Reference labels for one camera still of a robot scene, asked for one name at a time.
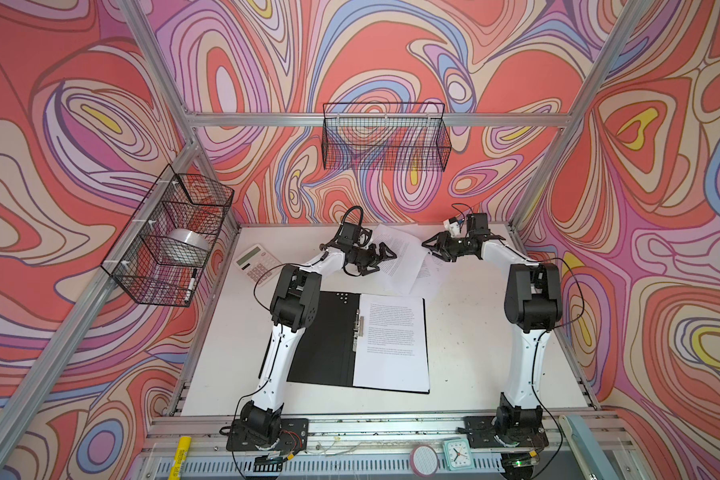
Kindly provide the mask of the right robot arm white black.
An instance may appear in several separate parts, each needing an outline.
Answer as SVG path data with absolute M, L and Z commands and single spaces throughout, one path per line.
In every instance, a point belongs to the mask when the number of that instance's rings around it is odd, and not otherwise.
M 444 222 L 445 229 L 421 246 L 449 263 L 475 256 L 506 277 L 504 313 L 514 327 L 509 383 L 500 394 L 492 421 L 495 438 L 509 443 L 522 431 L 542 428 L 544 407 L 539 398 L 543 361 L 549 336 L 563 315 L 559 269 L 530 259 L 506 244 L 489 228 L 485 213 Z

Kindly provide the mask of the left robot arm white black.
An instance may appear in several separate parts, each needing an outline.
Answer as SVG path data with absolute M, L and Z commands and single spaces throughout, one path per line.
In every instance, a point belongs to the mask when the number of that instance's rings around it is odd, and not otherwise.
M 281 435 L 284 393 L 296 349 L 317 317 L 322 277 L 352 265 L 362 277 L 378 272 L 380 264 L 397 258 L 383 241 L 359 223 L 342 222 L 320 253 L 305 263 L 284 263 L 270 301 L 272 331 L 256 389 L 242 396 L 236 412 L 239 429 L 265 445 Z

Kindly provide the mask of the printed paper sheet stack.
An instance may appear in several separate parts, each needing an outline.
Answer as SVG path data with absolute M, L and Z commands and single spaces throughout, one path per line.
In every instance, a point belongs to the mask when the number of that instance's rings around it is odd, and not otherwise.
M 380 270 L 388 285 L 400 295 L 408 295 L 413 289 L 423 265 L 427 250 L 414 235 L 386 225 L 373 230 L 372 241 L 384 244 L 396 257 L 380 263 Z

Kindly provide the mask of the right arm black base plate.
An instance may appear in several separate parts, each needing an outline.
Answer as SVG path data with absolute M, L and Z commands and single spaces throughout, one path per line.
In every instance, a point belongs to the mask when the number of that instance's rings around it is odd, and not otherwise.
M 509 427 L 500 433 L 495 425 L 495 417 L 466 416 L 463 425 L 456 432 L 465 435 L 469 446 L 473 449 L 504 448 L 512 451 L 544 450 L 549 440 L 543 428 Z

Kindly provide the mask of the red folder black inside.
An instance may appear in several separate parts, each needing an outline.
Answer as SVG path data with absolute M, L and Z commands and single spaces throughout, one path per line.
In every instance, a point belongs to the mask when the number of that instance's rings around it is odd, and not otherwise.
M 350 292 L 320 293 L 317 317 L 300 340 L 288 374 L 291 383 L 352 386 L 353 327 L 359 297 Z

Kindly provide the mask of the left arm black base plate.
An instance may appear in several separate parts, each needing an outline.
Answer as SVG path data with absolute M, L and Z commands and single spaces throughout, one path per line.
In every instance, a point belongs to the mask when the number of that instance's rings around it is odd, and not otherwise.
M 236 419 L 219 429 L 226 438 L 230 452 L 299 452 L 307 447 L 309 420 L 307 418 L 275 419 L 259 428 L 250 422 Z

